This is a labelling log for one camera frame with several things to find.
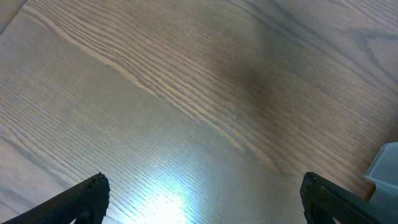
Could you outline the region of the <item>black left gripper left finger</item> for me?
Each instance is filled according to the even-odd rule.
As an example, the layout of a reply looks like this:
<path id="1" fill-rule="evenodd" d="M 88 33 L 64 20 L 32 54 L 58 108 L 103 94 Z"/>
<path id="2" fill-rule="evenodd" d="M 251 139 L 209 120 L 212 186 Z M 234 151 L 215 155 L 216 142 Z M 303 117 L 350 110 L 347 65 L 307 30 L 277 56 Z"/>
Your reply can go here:
<path id="1" fill-rule="evenodd" d="M 109 206 L 109 193 L 108 179 L 98 173 L 4 224 L 101 224 Z"/>

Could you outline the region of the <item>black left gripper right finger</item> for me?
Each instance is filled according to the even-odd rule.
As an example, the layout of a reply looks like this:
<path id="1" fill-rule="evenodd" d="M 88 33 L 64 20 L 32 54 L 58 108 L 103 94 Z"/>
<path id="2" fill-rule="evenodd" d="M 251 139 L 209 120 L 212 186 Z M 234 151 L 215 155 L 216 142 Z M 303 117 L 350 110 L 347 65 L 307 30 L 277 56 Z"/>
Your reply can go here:
<path id="1" fill-rule="evenodd" d="M 397 223 L 397 215 L 387 213 L 314 172 L 305 173 L 300 197 L 308 224 Z"/>

